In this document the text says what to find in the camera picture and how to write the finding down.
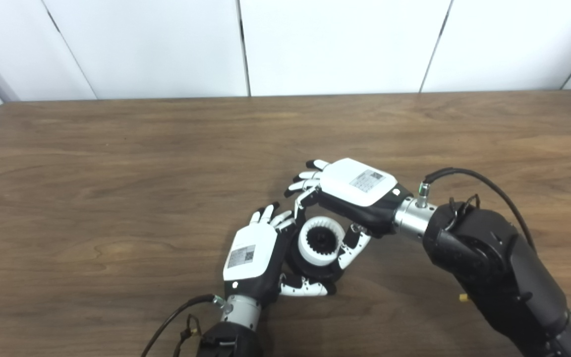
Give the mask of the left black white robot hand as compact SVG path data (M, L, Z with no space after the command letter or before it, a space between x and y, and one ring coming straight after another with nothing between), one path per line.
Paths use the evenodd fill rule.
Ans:
M224 264L225 297L251 298L265 309L279 296L335 295L334 283L284 270L298 228L294 213L276 213L278 208L279 203L273 202L258 209L247 226L236 231Z

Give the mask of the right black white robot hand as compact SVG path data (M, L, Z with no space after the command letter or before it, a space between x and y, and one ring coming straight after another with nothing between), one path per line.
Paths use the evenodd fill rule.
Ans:
M349 239L339 249L337 263L344 270L363 251L371 238L395 235L395 214L414 195L390 173L360 161L344 158L332 163L306 162L308 171L297 174L284 197L298 194L294 218L304 222L309 206L320 205L363 228L358 238Z

